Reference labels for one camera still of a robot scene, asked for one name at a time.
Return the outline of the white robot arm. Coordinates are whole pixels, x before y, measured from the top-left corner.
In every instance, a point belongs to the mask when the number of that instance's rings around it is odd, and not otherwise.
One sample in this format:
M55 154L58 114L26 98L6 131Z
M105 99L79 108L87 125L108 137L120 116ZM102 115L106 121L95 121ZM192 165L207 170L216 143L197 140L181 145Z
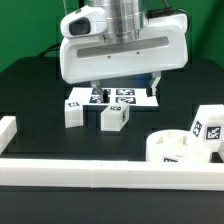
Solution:
M62 78L90 82L104 98L102 80L149 73L153 96L163 71L187 63L188 29L186 13L170 6L148 11L144 0L87 0L60 24Z

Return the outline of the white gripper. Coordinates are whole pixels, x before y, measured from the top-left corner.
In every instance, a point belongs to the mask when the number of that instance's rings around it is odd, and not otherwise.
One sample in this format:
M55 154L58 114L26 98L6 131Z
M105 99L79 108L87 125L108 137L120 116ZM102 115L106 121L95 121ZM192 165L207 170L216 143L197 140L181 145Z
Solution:
M98 80L151 73L146 88L155 96L161 71L182 68L188 60L184 13L149 18L138 4L88 4L60 24L62 78L91 82L101 102L108 92Z

